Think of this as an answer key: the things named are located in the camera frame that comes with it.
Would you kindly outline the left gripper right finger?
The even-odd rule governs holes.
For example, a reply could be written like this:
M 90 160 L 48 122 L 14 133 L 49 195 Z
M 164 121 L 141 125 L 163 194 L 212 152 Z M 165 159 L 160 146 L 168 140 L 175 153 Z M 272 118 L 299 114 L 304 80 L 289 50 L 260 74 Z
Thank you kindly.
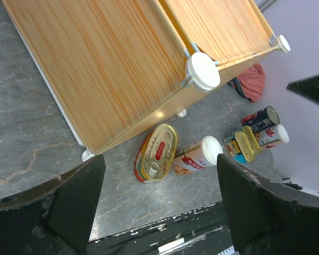
M 222 202 L 239 254 L 319 254 L 319 197 L 217 157 Z

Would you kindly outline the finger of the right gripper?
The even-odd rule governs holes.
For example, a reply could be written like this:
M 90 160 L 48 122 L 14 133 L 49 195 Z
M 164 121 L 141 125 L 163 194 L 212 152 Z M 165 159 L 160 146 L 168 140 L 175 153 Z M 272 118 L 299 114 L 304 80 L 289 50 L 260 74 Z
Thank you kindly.
M 319 75 L 289 82 L 287 90 L 319 105 Z

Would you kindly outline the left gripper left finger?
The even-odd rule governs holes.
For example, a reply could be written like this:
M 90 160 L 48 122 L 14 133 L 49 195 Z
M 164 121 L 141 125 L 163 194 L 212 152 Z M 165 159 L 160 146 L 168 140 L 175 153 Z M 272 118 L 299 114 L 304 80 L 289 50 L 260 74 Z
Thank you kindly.
M 0 254 L 86 254 L 105 170 L 98 155 L 0 199 Z

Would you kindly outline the white-lid cylindrical can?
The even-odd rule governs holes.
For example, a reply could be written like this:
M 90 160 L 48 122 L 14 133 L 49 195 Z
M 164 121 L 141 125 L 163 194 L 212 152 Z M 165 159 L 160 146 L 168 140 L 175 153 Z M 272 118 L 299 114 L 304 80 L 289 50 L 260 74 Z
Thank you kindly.
M 205 136 L 175 152 L 171 169 L 180 175 L 200 172 L 217 165 L 217 157 L 223 153 L 220 142 L 213 136 Z

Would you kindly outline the oval fish can front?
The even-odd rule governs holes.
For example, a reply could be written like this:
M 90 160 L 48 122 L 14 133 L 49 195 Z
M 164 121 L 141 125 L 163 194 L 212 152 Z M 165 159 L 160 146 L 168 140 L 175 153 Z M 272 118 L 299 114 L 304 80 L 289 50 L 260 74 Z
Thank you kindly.
M 160 124 L 144 139 L 133 171 L 142 183 L 158 182 L 169 173 L 178 145 L 178 134 L 169 124 Z

